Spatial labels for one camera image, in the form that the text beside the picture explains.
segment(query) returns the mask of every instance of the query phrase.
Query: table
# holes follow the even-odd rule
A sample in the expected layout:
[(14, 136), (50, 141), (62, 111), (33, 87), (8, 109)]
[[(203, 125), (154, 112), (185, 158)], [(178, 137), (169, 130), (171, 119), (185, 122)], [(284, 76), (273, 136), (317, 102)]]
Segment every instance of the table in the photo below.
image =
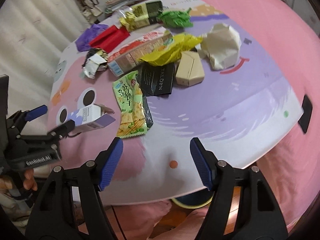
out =
[[(167, 97), (148, 97), (154, 125), (145, 136), (124, 139), (113, 181), (101, 193), (104, 204), (147, 203), (203, 189), (189, 152), (191, 138), (199, 137), (218, 159), (245, 168), (274, 147), (302, 115), (292, 87), (274, 60), (238, 24), (200, 0), (162, 2), (170, 8), (192, 8), (194, 27), (186, 31), (193, 35), (208, 32), (217, 22), (232, 25), (243, 42), (241, 57), (235, 67), (220, 72), (212, 71), (204, 58), (205, 78), (201, 84), (174, 86)], [(102, 23), (115, 22), (112, 16)], [(154, 27), (137, 30), (128, 39)], [(59, 125), (66, 113), (89, 103), (111, 107), (116, 121), (106, 128), (62, 140), (63, 160), (59, 165), (64, 168), (95, 159), (108, 148), (120, 123), (120, 109), (112, 90), (116, 78), (109, 70), (94, 80), (82, 78), (85, 55), (74, 43), (63, 52), (52, 87), (48, 128)], [(178, 162), (175, 169), (169, 167), (172, 160)]]

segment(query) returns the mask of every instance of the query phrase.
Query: orange dot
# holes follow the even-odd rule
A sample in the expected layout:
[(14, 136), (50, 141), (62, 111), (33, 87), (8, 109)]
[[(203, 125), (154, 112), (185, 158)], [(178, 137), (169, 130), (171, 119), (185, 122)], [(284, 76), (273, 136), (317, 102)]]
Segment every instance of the orange dot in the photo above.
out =
[(170, 168), (175, 169), (178, 167), (178, 162), (177, 161), (170, 161)]

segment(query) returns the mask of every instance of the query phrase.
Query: pink blanket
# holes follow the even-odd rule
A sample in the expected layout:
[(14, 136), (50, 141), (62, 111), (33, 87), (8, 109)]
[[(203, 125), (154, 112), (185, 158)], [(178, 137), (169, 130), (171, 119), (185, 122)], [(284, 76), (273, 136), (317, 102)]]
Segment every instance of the pink blanket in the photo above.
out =
[(302, 102), (313, 104), (308, 132), (297, 124), (258, 161), (290, 230), (320, 190), (320, 42), (280, 0), (203, 0), (249, 32), (274, 58)]

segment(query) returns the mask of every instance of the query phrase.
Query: cartoon eye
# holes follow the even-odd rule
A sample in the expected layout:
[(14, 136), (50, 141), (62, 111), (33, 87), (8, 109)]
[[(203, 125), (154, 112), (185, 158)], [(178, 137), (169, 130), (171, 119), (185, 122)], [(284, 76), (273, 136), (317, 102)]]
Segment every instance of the cartoon eye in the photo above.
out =
[(94, 88), (85, 89), (78, 98), (78, 109), (94, 104), (96, 101), (97, 93)]
[(64, 123), (67, 120), (67, 115), (68, 115), (67, 107), (62, 106), (57, 113), (57, 117), (56, 117), (57, 125)]

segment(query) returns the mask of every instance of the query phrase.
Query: curtain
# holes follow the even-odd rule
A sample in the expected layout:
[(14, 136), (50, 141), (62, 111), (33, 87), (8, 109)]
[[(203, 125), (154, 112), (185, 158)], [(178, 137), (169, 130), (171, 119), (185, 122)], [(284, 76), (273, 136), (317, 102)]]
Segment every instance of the curtain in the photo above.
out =
[[(75, 0), (6, 0), (0, 9), (0, 75), (9, 76), (9, 115), (47, 105), (62, 51), (88, 23)], [(23, 134), (46, 132), (46, 116)]]

